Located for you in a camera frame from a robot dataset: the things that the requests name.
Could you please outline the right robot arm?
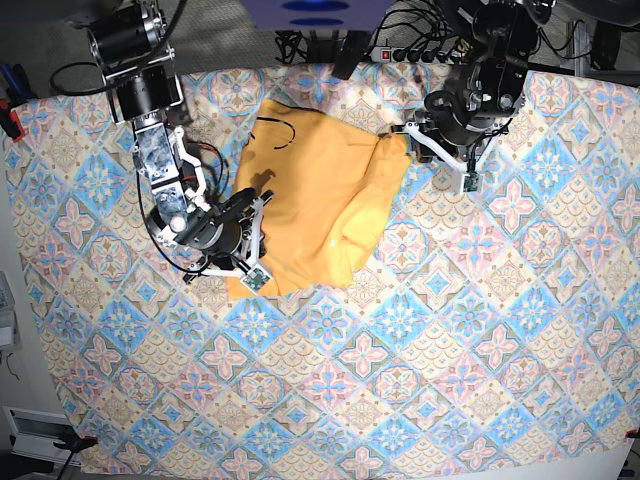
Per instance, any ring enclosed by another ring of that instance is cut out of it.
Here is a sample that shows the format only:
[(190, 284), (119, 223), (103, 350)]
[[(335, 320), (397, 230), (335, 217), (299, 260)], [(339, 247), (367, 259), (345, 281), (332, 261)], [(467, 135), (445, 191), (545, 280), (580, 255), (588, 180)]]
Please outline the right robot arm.
[(219, 277), (243, 298), (352, 281), (409, 164), (402, 129), (377, 136), (265, 100), (225, 196), (206, 176), (202, 145), (174, 119), (184, 104), (169, 44), (176, 20), (154, 1), (86, 1), (72, 21), (87, 32), (114, 120), (132, 127), (136, 172), (153, 198), (143, 214), (151, 240), (197, 254), (185, 282)]

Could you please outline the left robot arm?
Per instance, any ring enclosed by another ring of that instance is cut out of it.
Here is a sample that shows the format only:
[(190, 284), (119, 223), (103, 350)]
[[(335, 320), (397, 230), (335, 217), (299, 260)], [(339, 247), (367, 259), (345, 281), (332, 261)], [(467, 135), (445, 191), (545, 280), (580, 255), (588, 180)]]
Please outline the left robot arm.
[(470, 51), (444, 86), (426, 96), (422, 110), (391, 127), (408, 138), (419, 162), (440, 162), (450, 169), (453, 193), (482, 190), (489, 151), (524, 105), (529, 58), (551, 8), (545, 1), (462, 6), (456, 14), (468, 21), (463, 38), (471, 43)]

